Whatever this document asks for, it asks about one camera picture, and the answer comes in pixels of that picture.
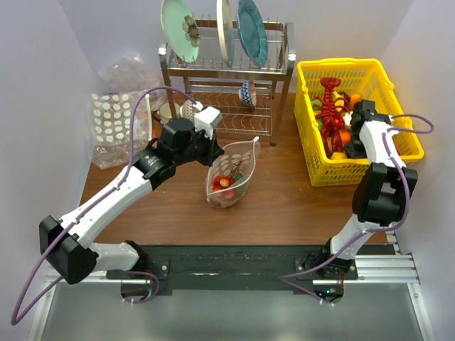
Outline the polka dot zip bag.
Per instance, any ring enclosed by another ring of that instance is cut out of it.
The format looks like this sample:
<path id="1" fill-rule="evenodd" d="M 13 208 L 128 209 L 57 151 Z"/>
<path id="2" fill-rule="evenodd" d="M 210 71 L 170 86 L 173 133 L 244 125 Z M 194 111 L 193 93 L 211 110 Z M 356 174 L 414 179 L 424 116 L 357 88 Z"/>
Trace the polka dot zip bag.
<path id="1" fill-rule="evenodd" d="M 245 194 L 260 153 L 259 137 L 224 146 L 224 154 L 210 167 L 206 182 L 206 201 L 212 208 L 236 204 Z"/>

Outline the red toy lobster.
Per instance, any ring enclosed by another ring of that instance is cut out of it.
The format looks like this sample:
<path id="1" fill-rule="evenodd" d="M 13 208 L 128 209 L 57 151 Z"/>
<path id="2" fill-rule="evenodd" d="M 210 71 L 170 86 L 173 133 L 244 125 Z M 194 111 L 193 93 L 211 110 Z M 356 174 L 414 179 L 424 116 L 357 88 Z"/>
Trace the red toy lobster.
<path id="1" fill-rule="evenodd" d="M 323 97 L 315 97 L 317 103 L 312 105 L 313 109 L 319 109 L 315 119 L 320 119 L 322 128 L 320 130 L 323 149 L 326 156 L 330 158 L 333 152 L 343 153 L 344 147 L 340 130 L 345 129 L 345 122 L 339 110 L 348 111 L 343 97 L 333 96 L 335 88 L 341 84 L 336 77 L 322 77 L 320 84 L 324 88 Z"/>

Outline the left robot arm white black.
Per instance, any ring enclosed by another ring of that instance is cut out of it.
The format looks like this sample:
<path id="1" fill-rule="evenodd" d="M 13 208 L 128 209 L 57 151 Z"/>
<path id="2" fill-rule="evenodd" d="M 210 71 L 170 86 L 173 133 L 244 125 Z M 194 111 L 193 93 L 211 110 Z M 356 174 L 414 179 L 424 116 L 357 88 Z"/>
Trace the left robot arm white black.
<path id="1" fill-rule="evenodd" d="M 151 270 L 148 254 L 136 243 L 99 244 L 94 240 L 120 213 L 173 177 L 178 166 L 197 161 L 204 166 L 224 150 L 216 141 L 217 119 L 202 113 L 193 121 L 172 119 L 109 185 L 84 205 L 56 220 L 39 224 L 42 255 L 69 284 L 96 271 L 123 271 L 141 278 Z"/>

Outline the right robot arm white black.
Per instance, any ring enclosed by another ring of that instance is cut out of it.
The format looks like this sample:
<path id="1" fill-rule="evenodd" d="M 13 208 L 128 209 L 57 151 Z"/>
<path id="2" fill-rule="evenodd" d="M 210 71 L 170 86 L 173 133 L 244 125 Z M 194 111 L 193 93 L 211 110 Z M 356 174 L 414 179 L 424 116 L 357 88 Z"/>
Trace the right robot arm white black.
<path id="1" fill-rule="evenodd" d="M 357 253 L 375 233 L 397 229 L 406 219 L 418 175 L 407 168 L 395 147 L 393 136 L 398 129 L 392 120 L 378 113 L 373 101 L 355 104 L 350 145 L 367 157 L 368 168 L 353 195 L 350 219 L 319 253 L 304 260 L 303 275 L 340 276 L 350 270 Z"/>

